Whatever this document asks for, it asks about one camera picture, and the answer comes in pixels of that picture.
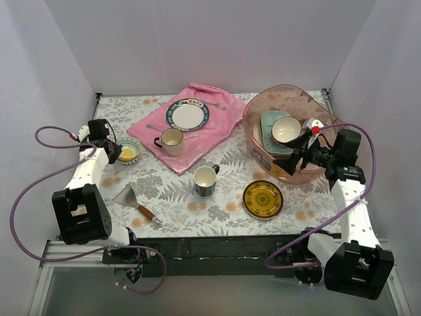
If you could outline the striped white bowl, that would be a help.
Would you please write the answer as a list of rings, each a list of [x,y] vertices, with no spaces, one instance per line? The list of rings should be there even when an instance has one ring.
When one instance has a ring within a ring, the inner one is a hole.
[[[122,146],[122,151],[118,156],[118,160],[124,165],[134,164],[141,157],[142,145],[133,137],[123,136],[117,141]]]

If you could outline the dark teal dotted bowl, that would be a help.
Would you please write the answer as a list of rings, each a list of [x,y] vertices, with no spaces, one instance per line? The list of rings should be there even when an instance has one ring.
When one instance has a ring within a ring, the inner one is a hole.
[[[301,123],[294,117],[279,118],[272,126],[271,136],[275,142],[286,144],[301,134]]]

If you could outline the mint divided rectangular tray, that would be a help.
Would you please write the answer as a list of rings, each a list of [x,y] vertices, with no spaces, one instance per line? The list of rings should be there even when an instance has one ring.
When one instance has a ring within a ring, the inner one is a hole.
[[[275,142],[272,138],[263,139],[263,146],[271,155],[289,155],[293,151],[291,148]]]

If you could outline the yellow patterned plate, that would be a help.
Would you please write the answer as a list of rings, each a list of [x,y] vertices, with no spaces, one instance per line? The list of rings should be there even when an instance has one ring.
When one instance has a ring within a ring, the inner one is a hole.
[[[284,197],[280,189],[266,180],[250,183],[243,192],[243,205],[246,211],[260,220],[269,220],[281,213]]]

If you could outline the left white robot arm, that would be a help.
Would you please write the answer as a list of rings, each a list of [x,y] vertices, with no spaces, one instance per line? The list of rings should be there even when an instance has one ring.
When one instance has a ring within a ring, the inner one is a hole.
[[[81,143],[72,179],[52,195],[53,209],[65,244],[94,244],[110,247],[125,263],[140,255],[136,236],[129,228],[112,221],[99,192],[105,168],[114,164],[122,146],[109,138],[111,128],[105,119],[90,120],[78,132]]]

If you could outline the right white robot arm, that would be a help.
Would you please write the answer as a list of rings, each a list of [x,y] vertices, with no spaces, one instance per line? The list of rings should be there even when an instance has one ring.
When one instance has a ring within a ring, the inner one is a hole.
[[[355,164],[361,135],[340,129],[333,147],[328,148],[320,145],[319,134],[320,129],[313,127],[282,136],[281,144],[293,151],[289,158],[276,159],[274,163],[289,174],[299,161],[325,169],[339,211],[333,219],[341,225],[341,244],[323,233],[325,226],[321,224],[282,246],[275,254],[298,244],[297,252],[302,260],[319,261],[328,290],[376,300],[393,268],[394,257],[382,249],[370,222],[365,197],[372,185],[366,183],[363,170]]]

